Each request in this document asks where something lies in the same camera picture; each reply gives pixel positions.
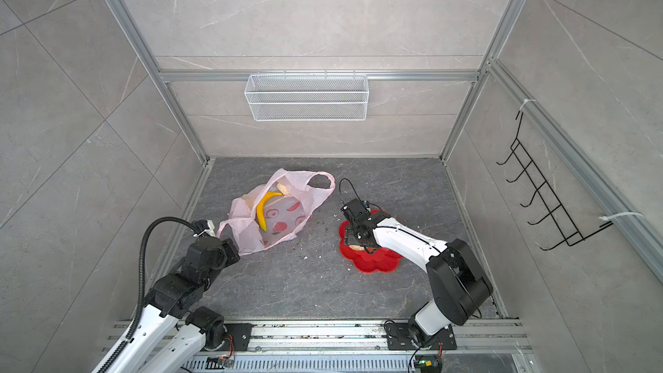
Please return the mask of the yellow fake banana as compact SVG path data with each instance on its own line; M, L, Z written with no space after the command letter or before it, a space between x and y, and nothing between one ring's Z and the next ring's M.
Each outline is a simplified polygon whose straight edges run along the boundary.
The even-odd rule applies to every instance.
M259 228L262 231L267 231L267 222L266 222L266 215L265 215L265 207L266 204L269 200L272 198L280 197L283 196L283 193L281 192L267 192L266 195L264 195L260 201L258 202L256 206L256 218L257 218L257 223L259 225Z

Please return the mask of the pink printed plastic bag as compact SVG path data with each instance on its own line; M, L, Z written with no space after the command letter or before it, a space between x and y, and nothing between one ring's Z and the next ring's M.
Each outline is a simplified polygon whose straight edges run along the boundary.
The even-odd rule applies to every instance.
M257 223L256 206L267 192L279 192L277 183L285 185L289 195L267 202L267 231L262 231ZM279 169L266 184L233 200L228 219L219 223L217 237L221 238L222 232L229 229L241 256L266 251L279 243L293 240L335 188L335 179L327 172Z

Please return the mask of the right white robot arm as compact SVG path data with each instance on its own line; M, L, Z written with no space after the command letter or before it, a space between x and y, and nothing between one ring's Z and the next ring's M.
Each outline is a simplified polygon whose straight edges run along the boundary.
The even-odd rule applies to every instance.
M462 326L493 294L494 288L468 243L423 235L369 203L353 199L341 207L348 221L344 243L366 252L387 249L427 273L433 298L407 323L400 335L417 348L433 345L451 326Z

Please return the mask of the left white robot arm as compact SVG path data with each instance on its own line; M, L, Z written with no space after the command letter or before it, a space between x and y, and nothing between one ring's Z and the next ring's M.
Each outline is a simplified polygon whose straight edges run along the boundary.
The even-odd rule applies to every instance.
M240 260L230 238L200 236L138 305L135 319L95 372L176 372L201 350L231 343L224 317L195 307L223 269Z

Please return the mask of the red flower-shaped plate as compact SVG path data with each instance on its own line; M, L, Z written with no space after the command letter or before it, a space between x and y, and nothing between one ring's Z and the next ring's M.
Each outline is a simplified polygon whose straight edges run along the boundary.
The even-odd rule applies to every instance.
M338 228L338 235L340 237L338 248L345 259L352 261L355 267L363 273L373 273L376 271L390 273L397 269L402 260L402 256L393 250L381 247L380 249L355 251L348 248L341 235L341 231L345 229L345 226L347 225L348 222L345 221Z

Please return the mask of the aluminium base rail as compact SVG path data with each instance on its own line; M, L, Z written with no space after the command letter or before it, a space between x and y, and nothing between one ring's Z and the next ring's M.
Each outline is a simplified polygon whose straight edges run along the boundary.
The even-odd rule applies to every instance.
M209 349L180 322L152 336L137 372L538 372L517 319L449 326L428 347L406 336L403 319L231 319Z

